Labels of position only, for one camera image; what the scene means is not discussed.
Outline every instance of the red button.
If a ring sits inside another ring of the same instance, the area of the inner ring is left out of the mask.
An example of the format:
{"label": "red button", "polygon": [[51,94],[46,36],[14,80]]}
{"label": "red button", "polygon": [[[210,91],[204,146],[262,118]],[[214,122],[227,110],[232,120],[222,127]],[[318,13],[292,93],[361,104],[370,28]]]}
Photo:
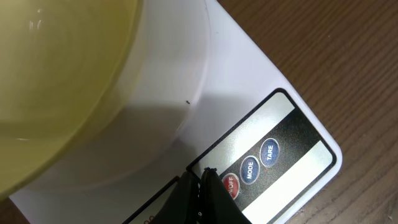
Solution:
{"label": "red button", "polygon": [[239,188],[240,188],[238,176],[233,173],[230,173],[225,175],[222,181],[225,189],[231,195],[232,199],[235,200],[239,194]]}

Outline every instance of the kitchen scale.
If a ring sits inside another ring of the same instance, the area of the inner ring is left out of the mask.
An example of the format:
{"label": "kitchen scale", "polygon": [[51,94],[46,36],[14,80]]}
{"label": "kitchen scale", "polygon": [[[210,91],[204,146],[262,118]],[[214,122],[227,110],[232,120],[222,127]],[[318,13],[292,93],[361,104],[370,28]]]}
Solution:
{"label": "kitchen scale", "polygon": [[179,138],[148,166],[104,187],[16,192],[11,200],[28,221],[149,223],[176,176],[188,170],[200,177],[211,167],[250,222],[284,223],[336,175],[337,143],[228,13],[214,0],[205,3],[207,78]]}

